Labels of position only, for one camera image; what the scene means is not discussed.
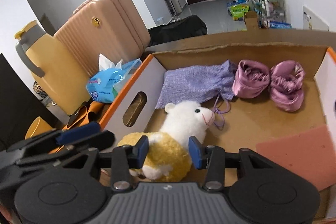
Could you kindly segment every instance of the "alpaca ear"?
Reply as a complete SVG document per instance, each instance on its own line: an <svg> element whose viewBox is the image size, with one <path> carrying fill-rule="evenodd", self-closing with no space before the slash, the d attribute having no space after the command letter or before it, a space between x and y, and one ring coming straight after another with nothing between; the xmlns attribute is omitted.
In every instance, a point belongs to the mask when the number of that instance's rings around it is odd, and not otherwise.
<svg viewBox="0 0 336 224"><path fill-rule="evenodd" d="M174 107L175 107L175 104L172 104L172 103L166 104L165 111L169 113Z"/></svg>

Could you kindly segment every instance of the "pink suitcase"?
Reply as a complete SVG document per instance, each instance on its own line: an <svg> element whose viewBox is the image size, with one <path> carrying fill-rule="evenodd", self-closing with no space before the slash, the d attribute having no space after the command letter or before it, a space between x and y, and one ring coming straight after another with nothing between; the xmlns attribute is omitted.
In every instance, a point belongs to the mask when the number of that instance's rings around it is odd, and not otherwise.
<svg viewBox="0 0 336 224"><path fill-rule="evenodd" d="M91 77L102 53L115 64L139 58L151 40L132 0L87 0L55 33Z"/></svg>

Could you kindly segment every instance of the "thermos handle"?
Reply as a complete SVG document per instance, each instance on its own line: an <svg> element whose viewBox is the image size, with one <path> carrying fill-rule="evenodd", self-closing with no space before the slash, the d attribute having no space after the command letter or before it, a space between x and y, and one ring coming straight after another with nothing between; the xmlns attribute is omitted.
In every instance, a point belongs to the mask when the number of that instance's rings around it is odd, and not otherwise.
<svg viewBox="0 0 336 224"><path fill-rule="evenodd" d="M16 43L15 45L15 49L17 54L19 55L19 57L21 58L22 62L26 65L27 68L29 68L29 70L34 73L35 75L37 75L38 77L42 78L45 73L44 71L36 66L27 56L27 54L25 53L25 51L22 48L22 45L24 44L24 38L21 38L21 40L19 42Z"/></svg>

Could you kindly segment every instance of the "metal screw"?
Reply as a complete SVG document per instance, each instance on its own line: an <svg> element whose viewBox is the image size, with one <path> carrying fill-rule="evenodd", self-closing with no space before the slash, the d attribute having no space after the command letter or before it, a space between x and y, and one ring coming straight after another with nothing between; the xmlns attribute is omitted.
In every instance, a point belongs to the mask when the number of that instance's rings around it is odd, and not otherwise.
<svg viewBox="0 0 336 224"><path fill-rule="evenodd" d="M72 144L69 144L65 147L67 150L73 150L75 147Z"/></svg>
<svg viewBox="0 0 336 224"><path fill-rule="evenodd" d="M121 180L121 181L117 181L113 184L113 187L117 190L126 190L130 187L129 182Z"/></svg>
<svg viewBox="0 0 336 224"><path fill-rule="evenodd" d="M218 190L222 187L222 184L219 181L212 180L208 181L205 184L205 187L208 188L209 190Z"/></svg>

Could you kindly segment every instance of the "white plush alpaca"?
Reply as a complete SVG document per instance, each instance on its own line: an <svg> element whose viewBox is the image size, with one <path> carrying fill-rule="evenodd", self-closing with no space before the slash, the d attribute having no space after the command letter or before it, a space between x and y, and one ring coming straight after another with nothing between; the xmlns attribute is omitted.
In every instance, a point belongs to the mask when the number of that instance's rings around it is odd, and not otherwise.
<svg viewBox="0 0 336 224"><path fill-rule="evenodd" d="M131 175L162 182L180 181L191 167L188 141L195 136L203 143L206 129L214 122L214 113L197 102L167 104L167 117L155 133L131 133L118 146L135 145L141 136L148 136L149 151L142 170L130 170Z"/></svg>

